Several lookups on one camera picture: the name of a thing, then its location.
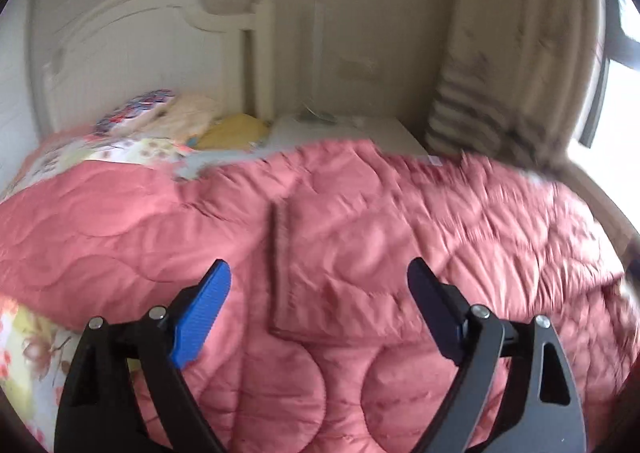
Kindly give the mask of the pink quilted comforter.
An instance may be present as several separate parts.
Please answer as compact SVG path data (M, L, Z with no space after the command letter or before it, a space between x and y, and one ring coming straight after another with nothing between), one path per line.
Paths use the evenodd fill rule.
M407 287L422 258L499 317L550 317L587 442L637 361L623 267L569 188L476 155L328 141L198 178L98 160L1 205L1 388L46 449L90 317L137 319L230 265L184 378L232 452L407 452L454 377Z

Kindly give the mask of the floral bed sheet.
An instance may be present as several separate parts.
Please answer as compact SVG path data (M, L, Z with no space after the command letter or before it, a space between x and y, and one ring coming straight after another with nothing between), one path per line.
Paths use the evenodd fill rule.
M259 160L272 151L193 150L166 138L141 136L62 137L27 158L23 169L1 195L6 203L39 182L81 164L117 164L178 182L200 178L208 169ZM79 335L35 313L14 298L1 296L1 439L3 452L51 452L58 401L66 367Z

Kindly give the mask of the yellow blanket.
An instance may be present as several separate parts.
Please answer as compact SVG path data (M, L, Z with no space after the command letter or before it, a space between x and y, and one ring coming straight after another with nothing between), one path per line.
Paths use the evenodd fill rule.
M210 125L194 144L195 150L248 151L262 144L269 136L265 122L247 114L233 114Z

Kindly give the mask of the cream fluffy blanket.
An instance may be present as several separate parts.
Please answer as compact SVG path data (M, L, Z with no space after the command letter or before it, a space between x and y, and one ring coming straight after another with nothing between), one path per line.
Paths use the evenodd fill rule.
M185 143L201 137L222 115L224 107L217 100L202 95L180 95L163 114L146 124L141 132L147 137Z

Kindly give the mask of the white bedside table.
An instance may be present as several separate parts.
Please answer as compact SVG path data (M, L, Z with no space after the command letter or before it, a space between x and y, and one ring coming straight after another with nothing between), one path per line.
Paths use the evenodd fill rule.
M395 117L337 116L329 123L310 114L285 116L272 125L265 148L284 150L321 140L370 140L386 153L427 155L422 144Z

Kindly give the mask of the colourful patterned pillow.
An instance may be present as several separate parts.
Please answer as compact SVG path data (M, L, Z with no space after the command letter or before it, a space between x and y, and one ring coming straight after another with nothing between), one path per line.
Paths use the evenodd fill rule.
M156 89L129 99L104 115L93 131L99 136L126 136L164 114L177 95L170 89Z

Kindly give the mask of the white wooden headboard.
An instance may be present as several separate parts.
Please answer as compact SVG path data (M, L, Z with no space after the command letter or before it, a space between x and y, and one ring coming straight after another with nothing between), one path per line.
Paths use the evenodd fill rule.
M106 0L66 28L43 68L48 126L62 132L95 122L160 88L270 122L275 30L274 0L235 14L210 13L203 0Z

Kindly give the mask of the beige striped curtain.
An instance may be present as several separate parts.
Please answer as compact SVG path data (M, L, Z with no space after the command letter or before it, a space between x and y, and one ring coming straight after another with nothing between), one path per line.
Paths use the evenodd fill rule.
M427 147L560 167L596 91L604 27L604 0L454 0Z

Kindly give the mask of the window frame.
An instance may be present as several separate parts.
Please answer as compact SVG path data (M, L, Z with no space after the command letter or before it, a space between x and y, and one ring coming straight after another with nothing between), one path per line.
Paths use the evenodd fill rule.
M579 143L607 148L639 135L639 8L604 0L604 44L596 92Z

